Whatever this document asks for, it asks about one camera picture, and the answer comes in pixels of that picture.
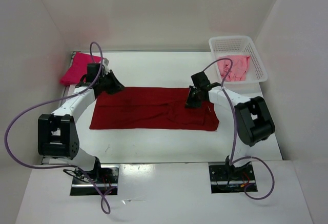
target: wire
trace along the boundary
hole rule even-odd
[[[99,49],[99,52],[100,52],[100,65],[102,66],[103,65],[103,51],[100,47],[100,45],[97,43],[97,42],[91,42],[90,44],[90,55],[91,55],[91,58],[93,60],[93,62],[95,62],[95,60],[93,59],[93,55],[92,55],[92,46],[93,45],[96,45]],[[54,102],[58,102],[58,101],[61,101],[61,100],[65,100],[65,99],[69,99],[69,98],[73,98],[73,97],[76,97],[76,96],[79,96],[83,93],[85,93],[87,90],[91,89],[94,84],[97,82],[99,76],[100,76],[100,73],[101,73],[101,70],[102,68],[99,68],[98,70],[98,73],[95,77],[95,79],[93,80],[93,82],[90,83],[90,85],[85,88],[84,90],[78,92],[78,93],[75,93],[73,95],[70,95],[70,96],[66,96],[66,97],[61,97],[61,98],[56,98],[54,100],[50,100],[50,101],[46,101],[46,102],[42,102],[40,104],[37,104],[37,105],[34,105],[24,111],[22,111],[20,114],[18,114],[8,125],[7,129],[6,129],[6,132],[5,132],[5,136],[4,136],[4,142],[5,142],[5,148],[9,154],[9,156],[18,164],[26,167],[26,168],[30,168],[30,169],[58,169],[58,168],[76,168],[76,166],[74,165],[59,165],[59,166],[50,166],[50,167],[39,167],[39,166],[33,166],[33,165],[29,165],[29,164],[26,164],[24,162],[22,162],[21,160],[19,160],[10,150],[9,148],[9,145],[8,145],[8,135],[9,135],[9,131],[10,129],[12,128],[12,126],[14,125],[14,123],[24,114],[26,114],[27,112],[33,110],[33,109],[36,109],[38,107],[41,107],[43,105],[47,105],[47,104],[51,104],[51,103],[54,103]],[[96,189],[96,191],[99,193],[99,195],[101,196],[101,209],[104,213],[106,214],[110,214],[110,206],[109,206],[109,203],[108,201],[106,200],[105,196],[106,196],[106,193],[105,194],[102,194],[101,191],[99,190],[99,188],[97,187],[97,185],[93,182],[93,180],[90,178],[90,176],[84,171],[82,170],[81,168],[78,167],[78,169],[85,175],[85,177],[90,181],[90,183],[93,185],[93,187]],[[107,206],[107,209],[108,211],[106,211],[103,207],[103,203],[105,202],[106,206]]]
[[[231,154],[230,154],[229,165],[231,166],[231,165],[235,164],[236,162],[241,161],[241,160],[243,160],[243,159],[252,159],[252,158],[253,158],[253,159],[256,159],[256,160],[258,160],[258,161],[260,161],[261,163],[264,164],[264,166],[268,169],[268,171],[269,171],[269,173],[270,173],[270,175],[271,175],[271,178],[272,178],[272,186],[271,186],[271,189],[270,189],[269,193],[268,193],[267,195],[263,196],[263,197],[253,197],[253,196],[249,195],[249,194],[246,192],[247,188],[248,188],[249,186],[253,185],[253,183],[248,184],[248,185],[245,186],[245,188],[244,188],[244,193],[246,194],[247,197],[249,197],[249,198],[251,198],[251,199],[253,199],[253,200],[263,200],[263,199],[269,197],[269,196],[272,194],[272,192],[273,192],[273,190],[274,190],[274,187],[275,187],[275,177],[274,177],[274,175],[273,175],[271,169],[269,168],[269,166],[265,163],[265,161],[263,161],[262,159],[260,159],[260,158],[258,158],[258,157],[255,157],[255,156],[244,156],[244,157],[241,157],[241,158],[239,158],[239,159],[233,161],[233,157],[234,157],[234,155],[235,155],[235,150],[236,150],[236,143],[237,143],[237,118],[236,118],[235,108],[234,108],[234,106],[233,106],[233,104],[232,104],[232,101],[231,101],[229,95],[227,94],[227,92],[225,91],[225,89],[224,89],[224,87],[223,87],[223,83],[224,83],[224,81],[226,80],[228,74],[230,73],[230,71],[231,71],[231,69],[232,69],[232,64],[233,64],[233,62],[232,62],[232,60],[231,60],[230,58],[227,58],[227,57],[219,58],[218,60],[215,60],[215,61],[213,61],[212,63],[210,63],[206,68],[204,68],[203,71],[205,71],[205,70],[208,69],[211,65],[213,65],[213,64],[215,64],[215,63],[217,63],[217,62],[219,62],[219,61],[221,61],[221,60],[229,60],[229,61],[230,61],[230,67],[229,67],[229,70],[227,71],[227,73],[225,74],[225,76],[224,76],[224,78],[222,79],[222,82],[221,82],[221,89],[222,89],[222,91],[223,91],[225,97],[226,97],[227,100],[228,100],[228,103],[229,103],[229,105],[230,105],[231,112],[232,112],[232,117],[233,117],[233,120],[234,120],[234,139],[233,139],[233,143],[232,143],[232,150],[231,150]]]

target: white wall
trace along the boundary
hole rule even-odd
[[[285,159],[294,160],[314,223],[328,192],[328,0],[277,0],[256,47],[269,74],[261,87]]]
[[[58,80],[69,62],[60,32],[41,0],[0,0],[0,137],[23,109],[59,97]],[[28,113],[13,127],[9,142],[27,163],[37,160],[37,118],[56,105]],[[14,223],[30,170],[18,166],[0,143],[1,223]]]
[[[274,0],[43,0],[71,49],[208,49],[220,35],[255,37]]]

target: red cloth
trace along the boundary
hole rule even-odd
[[[96,63],[100,62],[99,56],[93,56],[93,59]],[[73,57],[72,66],[67,70],[66,74],[59,82],[64,86],[79,83],[81,77],[87,73],[87,65],[90,63],[93,63],[90,55],[77,52]]]
[[[189,88],[126,87],[114,95],[103,92],[90,129],[189,129],[215,131],[219,120],[214,105],[186,109]]]

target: white plastic basket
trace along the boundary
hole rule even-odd
[[[214,37],[209,40],[212,58],[217,60],[220,57],[227,55],[250,55],[251,62],[246,78],[240,82],[228,82],[226,84],[250,84],[264,82],[268,79],[267,71],[264,68],[262,60],[255,48],[251,38],[248,36],[223,36]],[[217,64],[215,68],[219,77],[222,80]]]

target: pink towel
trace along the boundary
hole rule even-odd
[[[100,62],[99,56],[94,56],[93,59],[96,63]],[[92,62],[93,61],[90,55],[77,52],[73,58],[72,66],[60,79],[60,83],[64,86],[79,83],[81,77],[87,73],[87,65]]]
[[[245,80],[246,74],[250,68],[251,56],[232,55],[232,56],[223,56],[223,57],[230,58],[233,62],[231,72],[228,74],[225,80],[227,82],[239,82]],[[219,61],[217,62],[217,66],[219,68],[221,77],[224,78],[229,70],[230,61],[229,60]]]

